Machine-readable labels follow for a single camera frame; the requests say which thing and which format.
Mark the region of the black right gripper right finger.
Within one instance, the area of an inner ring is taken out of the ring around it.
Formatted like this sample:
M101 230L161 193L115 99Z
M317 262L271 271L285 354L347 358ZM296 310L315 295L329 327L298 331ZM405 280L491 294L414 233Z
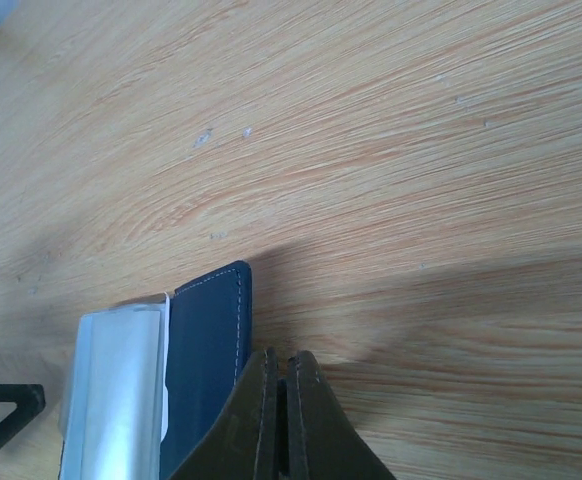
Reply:
M287 368L289 476L292 479L392 479L358 435L309 351Z

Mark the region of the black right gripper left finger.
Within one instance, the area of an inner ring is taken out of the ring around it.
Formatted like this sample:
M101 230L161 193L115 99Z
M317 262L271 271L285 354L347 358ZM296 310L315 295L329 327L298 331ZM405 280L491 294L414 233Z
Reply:
M278 359L274 349L249 358L210 431L174 479L276 479Z

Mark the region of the blue leather card holder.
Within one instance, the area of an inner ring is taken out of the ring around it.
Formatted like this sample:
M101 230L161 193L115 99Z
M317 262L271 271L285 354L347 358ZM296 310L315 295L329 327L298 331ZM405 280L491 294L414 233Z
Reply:
M239 379L251 317L244 261L160 300L84 315L62 406L60 478L170 478Z

